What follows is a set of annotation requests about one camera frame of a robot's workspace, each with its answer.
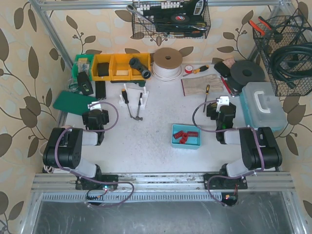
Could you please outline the small claw hammer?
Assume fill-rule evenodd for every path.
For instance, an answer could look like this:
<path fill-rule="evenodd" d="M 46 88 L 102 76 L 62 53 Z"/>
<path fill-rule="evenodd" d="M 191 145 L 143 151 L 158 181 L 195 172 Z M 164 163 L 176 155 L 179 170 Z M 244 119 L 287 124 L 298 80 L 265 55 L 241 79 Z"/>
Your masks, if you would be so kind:
<path fill-rule="evenodd" d="M 132 117 L 134 120 L 137 120 L 137 121 L 143 120 L 143 118 L 139 116 L 140 107 L 141 107 L 141 102 L 142 102 L 142 95 L 143 95 L 143 93 L 140 93 L 139 101 L 138 101 L 138 106 L 137 106 L 136 117 Z"/>

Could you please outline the red large spring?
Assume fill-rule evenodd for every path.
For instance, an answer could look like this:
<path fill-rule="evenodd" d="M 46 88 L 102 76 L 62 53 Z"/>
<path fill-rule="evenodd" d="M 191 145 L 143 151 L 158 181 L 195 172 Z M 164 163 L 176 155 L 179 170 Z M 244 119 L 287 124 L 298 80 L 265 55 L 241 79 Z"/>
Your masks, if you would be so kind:
<path fill-rule="evenodd" d="M 185 144 L 187 142 L 188 138 L 187 137 L 182 137 L 179 141 L 180 144 Z"/>

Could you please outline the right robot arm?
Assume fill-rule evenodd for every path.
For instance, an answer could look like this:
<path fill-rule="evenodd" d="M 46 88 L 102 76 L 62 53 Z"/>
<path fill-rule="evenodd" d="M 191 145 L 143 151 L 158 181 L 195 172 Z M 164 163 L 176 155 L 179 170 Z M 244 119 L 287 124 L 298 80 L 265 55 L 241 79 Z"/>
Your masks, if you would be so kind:
<path fill-rule="evenodd" d="M 216 140 L 221 144 L 239 145 L 241 158 L 221 166 L 218 174 L 205 174 L 204 187 L 211 190 L 248 188 L 248 172 L 279 167 L 282 163 L 281 151 L 270 127 L 256 130 L 242 128 L 231 130 L 236 116 L 236 106 L 232 103 L 218 106 L 212 103 L 206 107 L 206 116 L 216 121 Z"/>

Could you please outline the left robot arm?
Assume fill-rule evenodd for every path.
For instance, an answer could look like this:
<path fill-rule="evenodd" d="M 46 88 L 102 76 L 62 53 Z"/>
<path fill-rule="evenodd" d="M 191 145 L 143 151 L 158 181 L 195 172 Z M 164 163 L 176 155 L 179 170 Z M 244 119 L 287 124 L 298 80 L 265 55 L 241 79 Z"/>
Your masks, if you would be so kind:
<path fill-rule="evenodd" d="M 103 181 L 102 172 L 98 165 L 81 156 L 82 146 L 99 146 L 104 140 L 104 126 L 109 123 L 107 110 L 94 109 L 82 114 L 85 130 L 72 128 L 60 138 L 66 129 L 54 128 L 43 153 L 43 164 L 52 169 L 63 168 L 65 172 L 77 175 L 77 190 L 109 189 L 106 184 L 98 184 L 89 180 Z"/>

